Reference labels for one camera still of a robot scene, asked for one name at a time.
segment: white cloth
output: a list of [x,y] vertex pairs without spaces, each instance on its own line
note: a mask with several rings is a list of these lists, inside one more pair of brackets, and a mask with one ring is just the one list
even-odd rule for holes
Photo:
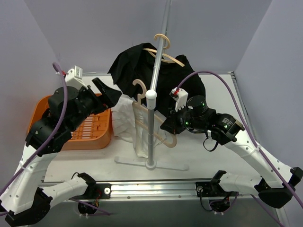
[[[111,108],[113,132],[115,136],[133,143],[134,150],[139,157],[148,157],[148,132],[135,124],[135,118],[147,126],[147,113],[134,108],[134,100],[129,96],[121,95],[118,103]],[[160,129],[161,123],[155,120],[154,132],[166,139],[166,132]],[[161,141],[154,137],[154,147]]]

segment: stand base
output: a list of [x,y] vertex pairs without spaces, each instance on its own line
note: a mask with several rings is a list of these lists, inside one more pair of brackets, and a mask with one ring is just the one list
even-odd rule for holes
[[151,166],[148,164],[147,160],[144,159],[133,159],[133,158],[126,158],[126,157],[115,157],[115,162],[119,164],[125,165],[132,165],[132,166],[145,166],[149,170],[153,170],[155,168],[161,169],[174,169],[180,171],[187,171],[189,166],[186,164],[174,164],[174,163],[167,163],[167,162],[156,162]]

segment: black bracket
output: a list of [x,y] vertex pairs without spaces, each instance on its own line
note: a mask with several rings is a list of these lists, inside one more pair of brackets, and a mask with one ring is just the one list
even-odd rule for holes
[[230,192],[214,192],[210,181],[202,181],[202,182],[196,182],[196,193],[197,193],[197,197],[225,197],[225,196],[236,196],[236,192],[232,192],[230,194]]
[[110,183],[96,183],[94,191],[88,195],[79,195],[73,197],[76,200],[95,200],[97,197],[101,200],[110,199],[112,185]]

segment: clothing rack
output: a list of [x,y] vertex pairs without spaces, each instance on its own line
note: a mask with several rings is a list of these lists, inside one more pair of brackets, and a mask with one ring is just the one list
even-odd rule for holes
[[115,157],[115,162],[120,164],[135,165],[135,166],[145,166],[149,170],[155,168],[164,168],[164,169],[174,169],[174,170],[183,170],[186,171],[189,169],[188,165],[179,164],[179,163],[166,163],[166,162],[157,162],[154,160],[154,114],[156,107],[156,97],[157,97],[157,82],[160,71],[161,59],[165,44],[165,38],[167,34],[168,21],[169,21],[169,11],[172,0],[166,0],[164,16],[162,21],[162,28],[159,37],[159,45],[157,49],[157,54],[155,58],[155,64],[153,66],[153,73],[151,79],[151,87],[146,92],[146,105],[148,109],[148,158],[146,161],[141,159],[130,159],[124,157]]

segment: screw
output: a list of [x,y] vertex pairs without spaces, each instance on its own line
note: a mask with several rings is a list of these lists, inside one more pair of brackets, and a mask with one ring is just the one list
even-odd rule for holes
[[197,187],[197,192],[203,192],[203,187],[202,186],[198,186]]
[[104,194],[109,195],[110,194],[110,188],[105,188],[104,189]]

